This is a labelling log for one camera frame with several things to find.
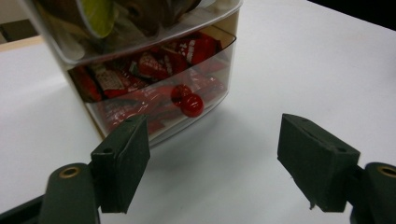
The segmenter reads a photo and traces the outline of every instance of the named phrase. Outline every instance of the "screw hole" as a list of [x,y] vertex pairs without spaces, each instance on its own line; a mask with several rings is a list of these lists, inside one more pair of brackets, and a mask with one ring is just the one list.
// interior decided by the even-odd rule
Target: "screw hole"
[[393,169],[392,167],[380,166],[380,167],[378,167],[378,171],[382,175],[387,175],[387,176],[396,178],[396,169]]
[[80,170],[76,166],[68,167],[59,173],[59,177],[63,178],[63,179],[67,179],[67,178],[71,178],[71,177],[78,175],[79,172],[80,172]]

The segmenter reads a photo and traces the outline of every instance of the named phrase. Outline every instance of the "red candy wrapper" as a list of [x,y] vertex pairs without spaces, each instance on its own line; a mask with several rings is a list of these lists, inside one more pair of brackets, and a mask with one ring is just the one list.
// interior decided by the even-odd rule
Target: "red candy wrapper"
[[203,62],[221,50],[221,44],[218,40],[202,33],[173,41],[166,47],[183,55],[187,62],[192,65]]
[[97,102],[103,99],[101,91],[95,82],[92,80],[90,74],[85,67],[76,67],[69,71],[71,78],[85,102]]
[[157,55],[170,77],[189,68],[186,59],[180,54],[166,49],[159,49],[157,50]]
[[155,81],[170,77],[163,64],[158,62],[149,51],[141,54],[137,68],[139,70],[139,76],[151,78]]
[[97,102],[92,106],[108,133],[125,119],[146,114],[152,134],[174,119],[199,117],[206,104],[223,95],[226,87],[209,75],[227,67],[213,57],[220,50],[218,40],[198,32],[110,62],[77,67],[71,75],[87,102]]

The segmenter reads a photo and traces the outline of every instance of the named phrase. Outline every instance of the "red ball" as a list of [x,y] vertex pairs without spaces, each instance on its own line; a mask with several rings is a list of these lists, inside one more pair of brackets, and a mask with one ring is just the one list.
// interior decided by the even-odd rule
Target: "red ball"
[[181,112],[190,118],[196,118],[204,111],[204,101],[197,94],[189,94],[181,99]]
[[181,100],[183,99],[183,97],[192,94],[191,89],[186,86],[186,85],[177,85],[172,89],[171,92],[171,98],[172,98],[172,102],[177,105],[180,106],[181,105]]

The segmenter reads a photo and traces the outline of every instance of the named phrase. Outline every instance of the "drawer organizer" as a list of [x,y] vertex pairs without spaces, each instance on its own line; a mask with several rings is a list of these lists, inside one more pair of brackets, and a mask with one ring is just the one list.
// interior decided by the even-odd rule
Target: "drawer organizer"
[[146,114],[153,146],[229,91],[242,0],[20,2],[103,136]]

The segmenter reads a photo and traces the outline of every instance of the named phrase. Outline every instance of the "white table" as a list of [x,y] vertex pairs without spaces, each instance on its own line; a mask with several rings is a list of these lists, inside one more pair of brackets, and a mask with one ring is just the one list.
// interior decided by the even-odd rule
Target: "white table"
[[[101,138],[40,43],[0,53],[0,213],[45,192]],[[396,33],[303,0],[246,0],[232,88],[151,150],[127,215],[102,223],[348,223],[309,210],[276,159],[282,113],[313,120],[371,161],[396,164]]]

